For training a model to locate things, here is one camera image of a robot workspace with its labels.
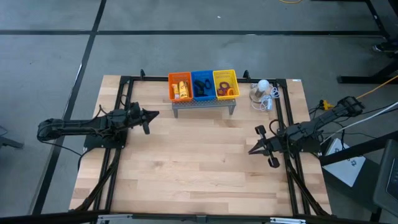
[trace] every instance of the blue basket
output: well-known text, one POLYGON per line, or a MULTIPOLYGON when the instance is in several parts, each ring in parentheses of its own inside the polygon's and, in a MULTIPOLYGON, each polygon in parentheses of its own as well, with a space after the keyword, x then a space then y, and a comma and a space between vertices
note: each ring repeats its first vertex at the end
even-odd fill
POLYGON ((192 88, 193 88, 193 99, 197 101, 204 101, 204 100, 214 100, 216 98, 216 90, 214 88, 214 79, 213 79, 212 70, 191 72, 191 79, 192 79, 192 88), (209 90, 206 88, 204 89, 205 94, 207 96, 197 96, 198 87, 195 84, 196 80, 199 80, 203 83, 205 83, 206 80, 210 81, 210 89, 209 90))

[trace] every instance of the wooden table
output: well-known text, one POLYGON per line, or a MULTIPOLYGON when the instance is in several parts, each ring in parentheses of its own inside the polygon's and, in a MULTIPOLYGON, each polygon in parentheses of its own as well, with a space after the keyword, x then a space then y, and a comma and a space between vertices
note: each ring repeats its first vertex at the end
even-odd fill
MULTIPOLYGON (((105 75, 94 114, 99 105, 114 108, 120 76, 105 75)), ((308 108, 300 80, 287 80, 294 122, 308 121, 308 108)), ((251 107, 250 84, 240 83, 233 115, 227 108, 181 110, 178 119, 169 101, 167 82, 134 82, 132 101, 141 108, 159 110, 150 123, 150 135, 142 128, 129 130, 122 150, 114 189, 112 212, 178 213, 212 215, 291 216, 289 190, 282 154, 280 167, 269 167, 267 158, 247 154, 259 139, 254 127, 268 130, 276 110, 251 107)), ((281 96, 284 121, 287 122, 281 96)), ((84 156, 70 208, 79 206, 98 181, 104 149, 84 156)), ((329 200, 317 158, 301 153, 306 185, 326 211, 329 200)), ((296 186, 298 208, 303 212, 296 186)), ((100 208, 108 185, 104 186, 100 208)))

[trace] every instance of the small metal rack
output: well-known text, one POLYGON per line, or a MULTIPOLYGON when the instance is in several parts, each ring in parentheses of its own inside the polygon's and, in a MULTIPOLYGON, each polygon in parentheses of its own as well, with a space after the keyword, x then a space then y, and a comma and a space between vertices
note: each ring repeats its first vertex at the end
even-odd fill
POLYGON ((190 102, 172 103, 172 108, 174 111, 175 118, 178 118, 178 110, 179 109, 211 108, 211 107, 219 107, 219 106, 227 106, 229 108, 229 114, 232 115, 234 113, 236 101, 235 101, 235 99, 233 99, 233 100, 214 99, 214 100, 208 100, 208 101, 192 100, 190 102))

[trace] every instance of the concrete floor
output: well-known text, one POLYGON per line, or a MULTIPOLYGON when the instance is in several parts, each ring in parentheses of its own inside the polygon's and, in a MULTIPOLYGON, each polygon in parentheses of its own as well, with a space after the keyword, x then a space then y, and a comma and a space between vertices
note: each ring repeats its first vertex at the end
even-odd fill
MULTIPOLYGON (((387 2, 373 3, 388 31, 396 34, 397 18, 387 2)), ((99 4, 99 0, 45 0, 40 4, 3 0, 0 29, 91 30, 99 4)), ((377 26, 364 3, 308 0, 296 5, 278 0, 108 1, 99 25, 99 30, 152 29, 376 30, 377 26)), ((0 125, 9 130, 7 137, 25 143, 21 151, 8 147, 0 150, 0 176, 4 180, 0 184, 0 202, 4 205, 0 217, 30 213, 50 149, 36 140, 37 125, 46 118, 62 117, 87 40, 86 35, 0 35, 0 125)), ((371 75, 385 67, 391 60, 370 51, 370 46, 382 41, 364 37, 97 36, 72 118, 92 116, 103 75, 138 75, 141 68, 147 75, 233 68, 239 75, 249 70, 254 78, 299 78, 312 108, 321 98, 334 102, 374 88, 339 85, 335 78, 371 75)), ((396 101, 396 96, 397 88, 385 86, 363 102, 369 109, 377 108, 396 101)), ((394 131, 386 122, 396 124, 396 113, 350 131, 381 136, 394 131)), ((326 130, 336 128, 330 125, 326 130)), ((346 143, 365 140, 363 136, 350 136, 346 143)), ((81 152, 83 141, 66 138, 64 146, 81 152)), ((381 153, 367 157, 378 162, 381 153)), ((61 152, 43 212, 67 211, 77 159, 68 151, 61 152)), ((335 215, 369 219, 370 212, 361 205, 330 187, 328 193, 335 215)), ((383 211, 381 222, 397 223, 398 218, 383 211)))

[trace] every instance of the plastic basket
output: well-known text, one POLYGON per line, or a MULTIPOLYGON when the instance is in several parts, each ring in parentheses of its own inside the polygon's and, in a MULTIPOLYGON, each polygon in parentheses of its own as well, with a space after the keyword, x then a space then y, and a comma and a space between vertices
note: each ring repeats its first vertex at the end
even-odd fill
POLYGON ((193 94, 192 94, 192 82, 191 82, 191 73, 190 72, 177 72, 177 73, 169 73, 169 98, 172 102, 188 102, 192 101, 193 94), (174 99, 174 91, 172 84, 180 83, 180 81, 188 83, 188 92, 189 97, 184 99, 174 99))
POLYGON ((205 100, 214 100, 216 98, 216 90, 214 89, 214 78, 213 78, 213 71, 196 71, 191 72, 192 78, 192 89, 193 89, 193 98, 197 101, 205 101, 205 100), (206 83, 206 80, 210 82, 210 89, 204 88, 205 94, 207 96, 198 96, 197 91, 199 88, 196 86, 195 81, 199 80, 203 83, 206 83))
POLYGON ((235 70, 220 70, 213 72, 216 96, 218 100, 231 100, 239 96, 238 81, 236 79, 235 70), (217 89, 220 89, 220 83, 227 82, 230 88, 233 88, 232 95, 219 96, 217 89))

